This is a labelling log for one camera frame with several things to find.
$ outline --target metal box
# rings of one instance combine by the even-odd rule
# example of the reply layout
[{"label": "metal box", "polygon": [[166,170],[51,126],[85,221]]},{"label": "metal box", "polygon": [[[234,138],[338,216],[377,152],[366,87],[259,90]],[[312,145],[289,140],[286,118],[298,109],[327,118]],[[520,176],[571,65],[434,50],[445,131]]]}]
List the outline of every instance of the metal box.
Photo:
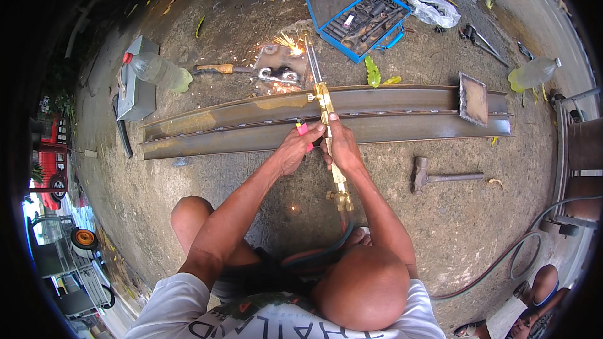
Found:
[{"label": "metal box", "polygon": [[[125,53],[159,54],[159,45],[141,35],[125,50]],[[120,89],[117,96],[117,119],[142,121],[157,108],[155,84],[137,78],[132,67],[127,64],[121,70],[121,80],[124,82],[125,92]]]},{"label": "metal box", "polygon": [[[350,13],[352,9],[357,10],[359,8],[357,4],[365,5],[367,1],[370,0],[306,0],[307,8],[310,11],[310,16],[312,17],[312,21],[314,23],[314,27],[316,31],[320,34],[321,38],[333,45],[337,50],[341,51],[345,56],[350,58],[352,61],[359,63],[362,61],[368,54],[368,52],[372,49],[384,50],[389,49],[394,46],[396,42],[400,41],[402,36],[404,35],[404,28],[402,23],[411,13],[411,9],[404,4],[401,0],[388,0],[391,1],[392,4],[396,5],[396,8],[399,8],[399,12],[393,17],[393,24],[388,28],[388,23],[383,24],[385,33],[379,34],[380,31],[376,31],[377,34],[374,37],[370,37],[370,42],[363,42],[361,45],[362,48],[356,48],[355,51],[349,49],[344,45],[345,38],[342,38],[341,41],[336,40],[332,35],[328,34],[332,33],[327,27],[329,25],[335,26],[335,20],[340,18],[345,13]],[[373,27],[378,27],[377,22],[374,23]],[[382,45],[385,39],[392,34],[394,31],[398,30],[396,36],[389,41],[388,44]]]}]

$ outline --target man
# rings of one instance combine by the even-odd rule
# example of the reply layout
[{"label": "man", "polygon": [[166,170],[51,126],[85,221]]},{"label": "man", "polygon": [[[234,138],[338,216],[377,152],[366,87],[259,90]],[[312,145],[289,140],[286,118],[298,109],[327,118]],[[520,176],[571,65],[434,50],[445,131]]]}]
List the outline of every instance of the man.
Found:
[{"label": "man", "polygon": [[[505,336],[505,339],[538,339],[551,324],[555,307],[567,296],[569,289],[559,289],[559,275],[552,264],[541,267],[532,284],[529,296],[522,298],[528,306]],[[490,339],[486,320],[469,323],[454,332],[459,338]]]},{"label": "man", "polygon": [[[335,113],[329,119],[334,161],[360,196],[370,245],[352,248],[311,285],[245,241],[268,190],[298,168],[325,127],[313,123],[302,136],[293,128],[215,211],[199,197],[178,202],[171,222],[186,261],[157,283],[126,338],[444,338],[418,280],[411,238],[373,183],[351,131]],[[324,159],[330,169],[332,158]],[[358,234],[356,241],[368,242]],[[207,312],[210,290],[225,304]]]}]

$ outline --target blue toolbox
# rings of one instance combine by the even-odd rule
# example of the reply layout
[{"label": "blue toolbox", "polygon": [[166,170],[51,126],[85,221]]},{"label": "blue toolbox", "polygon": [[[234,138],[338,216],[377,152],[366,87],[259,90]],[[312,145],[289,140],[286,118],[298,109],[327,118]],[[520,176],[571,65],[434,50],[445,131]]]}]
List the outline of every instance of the blue toolbox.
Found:
[{"label": "blue toolbox", "polygon": [[401,0],[306,0],[306,4],[321,38],[356,63],[370,50],[389,49],[400,41],[402,23],[411,13]]}]

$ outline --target red vehicle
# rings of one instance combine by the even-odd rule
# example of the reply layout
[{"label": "red vehicle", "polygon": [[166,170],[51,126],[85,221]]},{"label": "red vehicle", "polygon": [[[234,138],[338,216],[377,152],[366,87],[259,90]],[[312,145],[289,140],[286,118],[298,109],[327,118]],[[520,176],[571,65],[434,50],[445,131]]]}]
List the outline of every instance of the red vehicle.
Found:
[{"label": "red vehicle", "polygon": [[[65,152],[53,152],[52,149],[45,147],[67,143],[66,121],[64,118],[46,115],[41,118],[41,122],[45,131],[42,133],[38,162],[42,168],[43,178],[41,183],[34,182],[34,187],[66,190],[66,148]],[[40,195],[44,206],[50,209],[60,209],[65,191],[40,192]]]}]

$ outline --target cutting torch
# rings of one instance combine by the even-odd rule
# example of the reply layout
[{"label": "cutting torch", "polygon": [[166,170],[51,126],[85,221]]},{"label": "cutting torch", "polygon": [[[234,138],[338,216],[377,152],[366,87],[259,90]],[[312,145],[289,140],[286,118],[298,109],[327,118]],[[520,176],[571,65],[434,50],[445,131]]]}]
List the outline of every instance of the cutting torch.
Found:
[{"label": "cutting torch", "polygon": [[[310,70],[312,71],[312,77],[314,79],[314,93],[309,93],[307,95],[307,100],[309,102],[317,100],[320,103],[320,120],[326,127],[324,140],[327,144],[329,156],[333,157],[333,138],[331,135],[331,127],[329,126],[329,113],[335,112],[335,109],[333,108],[327,85],[320,74],[318,60],[316,58],[316,53],[314,52],[310,33],[307,30],[304,30],[302,37]],[[331,172],[333,173],[333,181],[335,182],[337,192],[327,191],[327,199],[332,200],[337,205],[338,211],[343,211],[344,208],[346,211],[354,210],[354,204],[351,202],[350,192],[347,189],[347,179],[341,174],[341,170],[335,164],[335,160],[333,160],[333,163],[331,164]]]}]

